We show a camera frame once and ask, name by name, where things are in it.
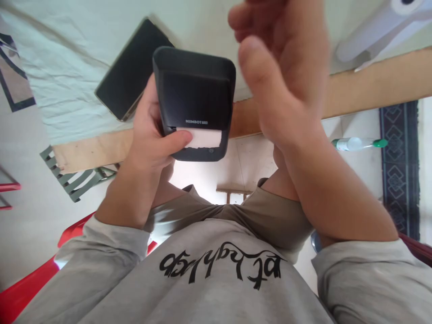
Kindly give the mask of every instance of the printer brand text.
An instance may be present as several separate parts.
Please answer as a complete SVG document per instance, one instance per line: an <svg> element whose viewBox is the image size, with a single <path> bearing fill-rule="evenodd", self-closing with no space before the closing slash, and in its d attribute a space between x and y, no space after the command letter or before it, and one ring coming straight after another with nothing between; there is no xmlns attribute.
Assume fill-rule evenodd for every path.
<svg viewBox="0 0 432 324"><path fill-rule="evenodd" d="M186 119L186 123L208 125L208 121L194 121L194 120L190 120L190 119Z"/></svg>

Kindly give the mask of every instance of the plastic bottle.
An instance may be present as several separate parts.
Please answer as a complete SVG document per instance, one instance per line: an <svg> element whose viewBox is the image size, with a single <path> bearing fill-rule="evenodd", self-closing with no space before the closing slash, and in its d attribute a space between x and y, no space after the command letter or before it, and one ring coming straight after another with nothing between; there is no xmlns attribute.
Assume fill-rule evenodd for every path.
<svg viewBox="0 0 432 324"><path fill-rule="evenodd" d="M348 137L343 139L335 139L332 141L333 146L338 151L361 151L368 147L383 148L388 142L386 139L372 139L360 137Z"/></svg>

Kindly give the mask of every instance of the smartphone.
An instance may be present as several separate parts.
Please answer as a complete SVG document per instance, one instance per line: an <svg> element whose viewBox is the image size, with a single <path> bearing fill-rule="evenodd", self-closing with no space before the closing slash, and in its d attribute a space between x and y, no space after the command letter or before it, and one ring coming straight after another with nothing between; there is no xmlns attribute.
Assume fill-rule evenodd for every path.
<svg viewBox="0 0 432 324"><path fill-rule="evenodd" d="M134 113L153 73L153 52L161 46L174 47L168 37L145 18L96 88L96 97L119 121L127 121Z"/></svg>

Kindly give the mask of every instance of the black label printer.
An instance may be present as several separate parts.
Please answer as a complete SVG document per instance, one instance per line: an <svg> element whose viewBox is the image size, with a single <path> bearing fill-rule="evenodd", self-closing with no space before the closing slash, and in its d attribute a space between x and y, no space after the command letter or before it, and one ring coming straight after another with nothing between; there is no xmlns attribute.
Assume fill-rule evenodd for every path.
<svg viewBox="0 0 432 324"><path fill-rule="evenodd" d="M187 128L202 136L172 156L179 161L222 159L233 113L234 64L226 58L160 47L153 54L153 70L164 135ZM211 137L207 143L206 136Z"/></svg>

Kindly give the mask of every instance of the green bottle cap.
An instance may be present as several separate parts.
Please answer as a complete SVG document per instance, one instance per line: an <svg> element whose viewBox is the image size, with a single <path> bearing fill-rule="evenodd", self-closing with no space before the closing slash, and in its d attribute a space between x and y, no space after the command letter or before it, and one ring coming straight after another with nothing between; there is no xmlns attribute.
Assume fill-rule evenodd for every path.
<svg viewBox="0 0 432 324"><path fill-rule="evenodd" d="M373 141L373 145L374 147L379 147L379 148L383 148L386 147L388 144L388 141L386 139L377 139L375 141Z"/></svg>

